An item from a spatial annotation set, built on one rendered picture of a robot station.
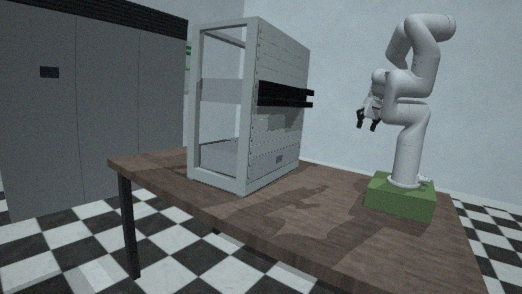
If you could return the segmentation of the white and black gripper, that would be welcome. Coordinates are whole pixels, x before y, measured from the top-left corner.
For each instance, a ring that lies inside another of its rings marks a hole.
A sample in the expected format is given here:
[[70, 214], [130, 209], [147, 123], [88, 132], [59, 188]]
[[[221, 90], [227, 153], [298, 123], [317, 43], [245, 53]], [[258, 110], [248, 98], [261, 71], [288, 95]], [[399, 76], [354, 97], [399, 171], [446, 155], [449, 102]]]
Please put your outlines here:
[[[366, 117], [366, 118], [372, 119], [372, 121], [373, 121], [373, 123], [371, 124], [371, 127], [370, 127], [370, 131], [373, 131], [373, 132], [375, 131], [376, 125], [381, 121], [381, 119], [379, 118], [379, 114], [377, 111], [378, 109], [372, 108], [372, 106], [381, 108], [382, 100], [373, 98], [373, 97], [365, 98], [361, 109], [356, 111], [357, 119], [358, 119], [358, 122], [357, 122], [358, 127], [356, 126], [357, 128], [361, 129], [362, 123], [363, 123], [362, 120]], [[362, 112], [362, 114], [361, 114], [361, 112]]]

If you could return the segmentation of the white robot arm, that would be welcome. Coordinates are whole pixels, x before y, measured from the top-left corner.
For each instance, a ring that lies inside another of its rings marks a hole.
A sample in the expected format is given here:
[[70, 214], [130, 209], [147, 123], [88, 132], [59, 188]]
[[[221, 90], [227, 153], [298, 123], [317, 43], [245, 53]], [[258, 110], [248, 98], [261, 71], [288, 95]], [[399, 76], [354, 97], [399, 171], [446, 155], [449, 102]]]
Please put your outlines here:
[[[413, 189], [420, 187], [421, 182], [430, 183], [430, 178], [418, 173], [430, 106], [423, 101], [398, 98], [430, 96], [441, 58], [437, 43], [449, 40], [455, 31], [456, 21], [450, 15], [407, 16], [396, 26], [385, 52], [399, 69], [376, 69], [372, 73], [368, 97], [383, 100], [382, 108], [372, 108], [378, 109], [383, 123], [406, 126], [398, 135], [392, 175], [387, 177], [392, 185]], [[413, 60], [408, 70], [405, 57], [411, 47]]]

